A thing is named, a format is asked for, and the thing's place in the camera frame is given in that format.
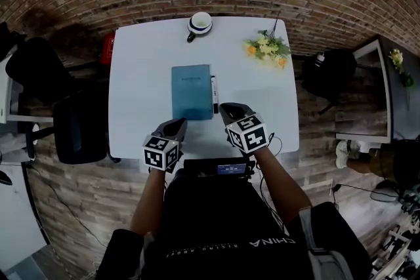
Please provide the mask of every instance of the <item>human arm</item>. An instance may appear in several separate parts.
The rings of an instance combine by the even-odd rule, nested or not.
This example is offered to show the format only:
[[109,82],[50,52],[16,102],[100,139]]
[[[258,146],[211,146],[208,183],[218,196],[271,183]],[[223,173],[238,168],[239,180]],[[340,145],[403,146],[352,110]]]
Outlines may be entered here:
[[131,219],[131,231],[142,237],[151,232],[156,237],[162,218],[164,189],[165,171],[152,169]]
[[285,224],[290,223],[299,214],[299,210],[312,206],[306,193],[284,170],[268,147],[255,151],[254,156],[277,213]]

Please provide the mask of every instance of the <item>blue notebook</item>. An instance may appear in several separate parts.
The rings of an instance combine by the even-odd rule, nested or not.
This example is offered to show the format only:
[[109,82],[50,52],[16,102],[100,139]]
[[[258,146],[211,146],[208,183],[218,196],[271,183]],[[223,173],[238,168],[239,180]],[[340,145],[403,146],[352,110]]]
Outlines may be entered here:
[[172,68],[173,118],[206,120],[213,117],[210,66]]

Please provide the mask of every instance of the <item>white table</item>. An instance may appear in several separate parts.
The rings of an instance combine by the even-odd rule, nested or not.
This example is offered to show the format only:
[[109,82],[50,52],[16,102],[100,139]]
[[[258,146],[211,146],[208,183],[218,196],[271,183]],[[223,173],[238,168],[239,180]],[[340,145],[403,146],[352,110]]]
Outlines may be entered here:
[[0,123],[7,121],[31,121],[34,123],[52,123],[51,117],[34,117],[29,115],[15,115],[11,113],[13,80],[6,73],[6,64],[11,56],[0,62]]
[[[219,103],[247,104],[259,112],[268,132],[282,139],[282,153],[299,149],[295,77],[291,59],[272,68],[246,57],[245,39],[271,30],[273,19],[213,17],[205,37],[187,43],[188,19],[174,19],[119,28],[115,35],[110,75],[109,135],[112,156],[139,159],[147,134],[172,119],[171,68],[210,64],[217,78]],[[279,20],[276,36],[289,44]],[[183,159],[239,157],[227,141],[221,115],[189,121]],[[274,153],[280,141],[273,139]]]

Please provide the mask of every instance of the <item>strap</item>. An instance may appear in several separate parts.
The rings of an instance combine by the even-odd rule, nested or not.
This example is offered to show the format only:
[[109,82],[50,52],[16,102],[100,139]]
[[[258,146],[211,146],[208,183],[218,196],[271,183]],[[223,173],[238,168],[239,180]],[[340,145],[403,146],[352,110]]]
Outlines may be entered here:
[[314,235],[312,233],[312,223],[310,220],[310,208],[302,209],[299,211],[299,217],[301,217],[302,230],[306,239],[306,245],[310,250],[316,250],[316,244]]
[[308,247],[308,256],[315,280],[353,280],[350,268],[341,253],[320,249],[315,244],[310,208],[299,211],[302,230]]

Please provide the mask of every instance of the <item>white cup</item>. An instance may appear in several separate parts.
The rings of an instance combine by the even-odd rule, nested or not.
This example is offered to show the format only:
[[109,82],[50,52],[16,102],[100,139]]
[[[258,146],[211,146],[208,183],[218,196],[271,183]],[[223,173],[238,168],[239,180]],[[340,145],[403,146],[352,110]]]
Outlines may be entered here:
[[187,42],[191,43],[197,35],[205,34],[211,29],[211,16],[206,12],[197,12],[188,21],[188,29],[190,34]]

